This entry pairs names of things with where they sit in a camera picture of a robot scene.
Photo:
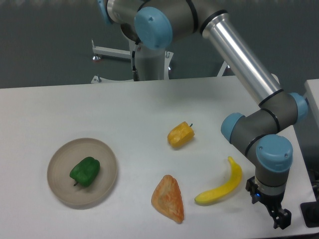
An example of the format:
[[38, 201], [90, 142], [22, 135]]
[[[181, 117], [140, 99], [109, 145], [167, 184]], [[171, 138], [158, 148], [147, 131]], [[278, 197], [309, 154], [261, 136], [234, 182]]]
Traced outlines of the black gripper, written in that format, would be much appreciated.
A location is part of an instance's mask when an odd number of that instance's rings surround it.
[[265, 205], [274, 221], [274, 229], [284, 230], [291, 225], [292, 213], [283, 209], [281, 205], [285, 193], [285, 184], [270, 187], [261, 183], [254, 176], [247, 180], [245, 189], [250, 193], [252, 204], [259, 202]]

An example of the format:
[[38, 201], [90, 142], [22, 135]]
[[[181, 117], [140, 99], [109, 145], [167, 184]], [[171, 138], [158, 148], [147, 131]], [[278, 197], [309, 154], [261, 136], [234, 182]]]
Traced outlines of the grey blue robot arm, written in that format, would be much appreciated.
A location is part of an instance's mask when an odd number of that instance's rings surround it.
[[274, 228], [288, 227], [291, 212], [281, 202], [293, 147], [279, 133], [307, 115], [306, 100], [284, 92], [214, 0], [100, 0], [97, 4], [103, 21], [119, 24], [135, 43], [130, 48], [134, 81], [162, 80], [164, 51], [176, 40], [199, 32], [212, 43], [259, 106], [247, 117], [229, 115], [221, 132], [255, 166], [255, 175], [246, 183], [252, 202], [267, 208]]

